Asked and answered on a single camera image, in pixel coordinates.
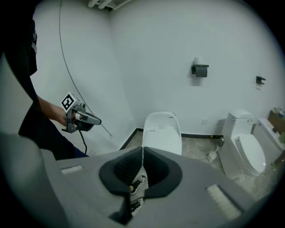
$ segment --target black cable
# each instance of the black cable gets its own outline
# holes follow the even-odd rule
[[[83,140],[83,143],[84,143],[84,146],[85,146],[85,154],[86,154],[86,152],[87,152],[87,146],[86,146],[86,144],[85,144],[85,141],[84,141],[84,138],[83,138],[83,135],[82,135],[81,131],[80,131],[80,130],[78,130],[78,131],[79,131],[79,133],[80,133],[80,135],[81,135],[81,138],[82,138],[82,140]]]
[[[61,5],[60,5],[60,8],[59,8],[59,39],[60,39],[60,42],[61,42]],[[93,116],[95,116],[94,113],[92,112],[92,110],[91,110],[91,109],[89,108],[89,106],[87,105],[87,103],[86,103],[86,101],[84,100],[84,98],[82,97],[81,93],[79,92],[78,88],[76,87],[76,85],[75,85],[75,83],[74,83],[74,81],[73,81],[73,79],[72,79],[72,77],[71,77],[71,74],[70,74],[70,72],[69,72],[68,66],[67,66],[66,61],[65,61],[65,57],[64,57],[64,53],[63,53],[63,47],[62,47],[62,42],[61,42],[61,51],[62,51],[62,56],[63,56],[64,63],[65,63],[66,68],[67,68],[67,72],[68,72],[68,74],[69,74],[69,76],[70,76],[70,78],[71,78],[72,83],[74,84],[74,86],[75,86],[77,92],[78,92],[79,95],[81,96],[83,102],[86,104],[86,106],[87,106],[87,108],[89,109],[89,111],[91,112],[91,114],[92,114]],[[102,127],[109,133],[109,135],[112,137],[111,133],[104,127],[104,125],[103,125],[102,123],[101,123],[101,125],[102,125]]]

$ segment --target tiled floor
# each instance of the tiled floor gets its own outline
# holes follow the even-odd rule
[[[137,132],[127,148],[141,146],[142,141],[143,133]],[[182,156],[199,159],[224,173],[219,156],[212,163],[206,157],[210,151],[215,150],[217,142],[218,139],[182,138]],[[281,167],[274,170],[271,166],[268,166],[265,172],[258,177],[242,176],[234,181],[244,188],[255,200],[259,200],[276,187],[280,172]]]

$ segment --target toilet paper holder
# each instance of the toilet paper holder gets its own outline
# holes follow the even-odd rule
[[[195,74],[196,77],[207,77],[207,68],[209,65],[194,64],[192,65],[192,74]]]

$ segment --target smart toilet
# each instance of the smart toilet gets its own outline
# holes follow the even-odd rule
[[[224,172],[230,179],[241,175],[258,176],[265,170],[265,155],[251,134],[253,116],[236,109],[228,114],[223,127],[224,145],[219,151]]]
[[[148,115],[143,129],[142,147],[182,154],[181,132],[174,113],[163,111]]]

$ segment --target toilet tank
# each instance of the toilet tank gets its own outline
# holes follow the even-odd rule
[[[233,134],[250,134],[253,125],[253,116],[246,110],[235,109],[229,112],[223,127],[224,137]]]

